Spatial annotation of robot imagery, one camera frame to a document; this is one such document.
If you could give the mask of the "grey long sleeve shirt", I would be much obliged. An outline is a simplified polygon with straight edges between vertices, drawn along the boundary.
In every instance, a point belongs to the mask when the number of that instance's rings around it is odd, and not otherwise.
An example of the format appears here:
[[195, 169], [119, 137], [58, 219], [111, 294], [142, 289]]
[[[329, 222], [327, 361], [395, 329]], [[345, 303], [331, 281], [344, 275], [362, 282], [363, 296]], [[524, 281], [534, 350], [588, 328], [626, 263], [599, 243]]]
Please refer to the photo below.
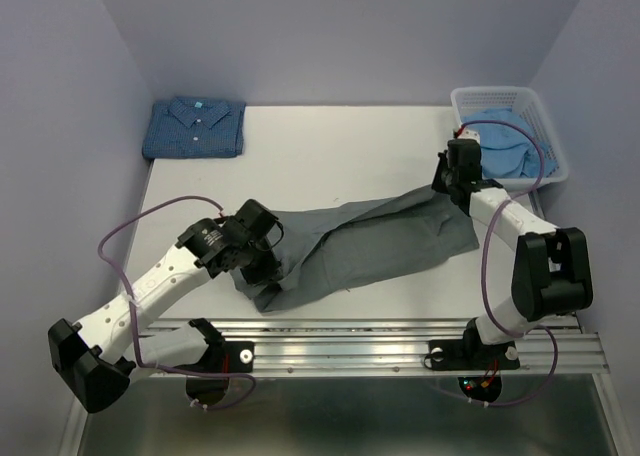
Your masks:
[[430, 270], [479, 243], [471, 220], [428, 186], [400, 196], [308, 211], [279, 211], [269, 237], [280, 264], [260, 284], [240, 270], [237, 291], [261, 313], [292, 310], [334, 292]]

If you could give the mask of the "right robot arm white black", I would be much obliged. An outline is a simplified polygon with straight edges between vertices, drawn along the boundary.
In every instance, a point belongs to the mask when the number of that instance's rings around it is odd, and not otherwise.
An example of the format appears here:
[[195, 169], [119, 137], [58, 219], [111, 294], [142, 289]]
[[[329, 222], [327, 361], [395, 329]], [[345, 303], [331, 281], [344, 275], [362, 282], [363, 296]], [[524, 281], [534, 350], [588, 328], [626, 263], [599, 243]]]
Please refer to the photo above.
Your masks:
[[432, 340], [424, 364], [434, 371], [481, 370], [492, 363], [519, 366], [515, 340], [548, 316], [589, 307], [593, 287], [585, 234], [559, 228], [538, 217], [496, 181], [485, 180], [481, 148], [457, 137], [438, 156], [432, 187], [446, 194], [471, 219], [487, 227], [515, 253], [510, 296], [498, 305], [483, 303], [459, 339]]

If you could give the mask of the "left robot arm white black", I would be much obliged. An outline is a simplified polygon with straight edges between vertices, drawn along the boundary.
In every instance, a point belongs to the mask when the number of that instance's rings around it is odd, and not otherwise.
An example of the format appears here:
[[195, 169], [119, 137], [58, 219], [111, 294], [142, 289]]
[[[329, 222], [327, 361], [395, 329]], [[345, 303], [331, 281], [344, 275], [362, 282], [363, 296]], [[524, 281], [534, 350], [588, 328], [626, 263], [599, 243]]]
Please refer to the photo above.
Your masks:
[[135, 382], [158, 373], [186, 379], [191, 406], [204, 411], [235, 403], [226, 398], [232, 381], [256, 388], [253, 342], [230, 342], [205, 318], [177, 330], [142, 337], [180, 299], [223, 273], [239, 270], [252, 283], [279, 270], [272, 230], [278, 217], [250, 199], [231, 216], [190, 225], [161, 259], [136, 282], [124, 273], [124, 290], [76, 322], [60, 319], [48, 331], [54, 370], [90, 414], [113, 405]]

